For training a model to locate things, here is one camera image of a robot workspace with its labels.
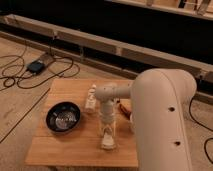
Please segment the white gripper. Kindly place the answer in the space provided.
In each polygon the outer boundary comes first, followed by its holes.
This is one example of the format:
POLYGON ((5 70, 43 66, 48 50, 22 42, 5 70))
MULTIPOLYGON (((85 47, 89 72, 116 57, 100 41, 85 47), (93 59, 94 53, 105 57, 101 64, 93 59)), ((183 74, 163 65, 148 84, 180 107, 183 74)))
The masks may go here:
POLYGON ((116 113, 115 103, 112 100, 100 103, 100 137, 101 137, 101 148, 105 148, 104 135, 106 126, 110 126, 112 129, 112 149, 116 148, 116 113))

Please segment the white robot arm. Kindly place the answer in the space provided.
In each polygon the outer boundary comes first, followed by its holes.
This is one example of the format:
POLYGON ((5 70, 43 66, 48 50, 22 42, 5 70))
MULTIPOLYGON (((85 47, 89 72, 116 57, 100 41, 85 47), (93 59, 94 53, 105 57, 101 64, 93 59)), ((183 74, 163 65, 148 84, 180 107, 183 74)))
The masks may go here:
POLYGON ((194 77, 182 69, 149 69, 127 85, 100 86, 103 121, 113 119, 116 98, 131 101, 139 171, 193 171, 182 105, 196 93, 194 77))

